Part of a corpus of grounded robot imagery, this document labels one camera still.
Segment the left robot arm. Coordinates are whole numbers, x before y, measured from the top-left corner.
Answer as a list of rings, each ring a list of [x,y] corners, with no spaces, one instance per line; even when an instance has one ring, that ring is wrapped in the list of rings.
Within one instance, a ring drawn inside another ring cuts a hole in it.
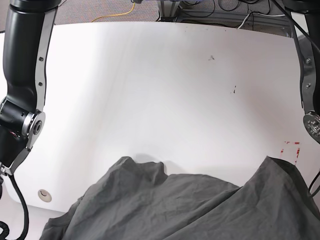
[[[299,67],[299,92],[307,133],[320,142],[320,2],[283,0],[273,4],[287,17]]]

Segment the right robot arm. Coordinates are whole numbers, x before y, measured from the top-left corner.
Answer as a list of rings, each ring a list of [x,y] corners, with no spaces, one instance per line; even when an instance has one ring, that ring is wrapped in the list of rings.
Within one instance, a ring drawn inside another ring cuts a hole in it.
[[[6,97],[0,103],[0,176],[8,177],[22,204],[24,240],[29,211],[14,173],[43,130],[46,114],[46,62],[59,0],[12,0],[3,46]]]

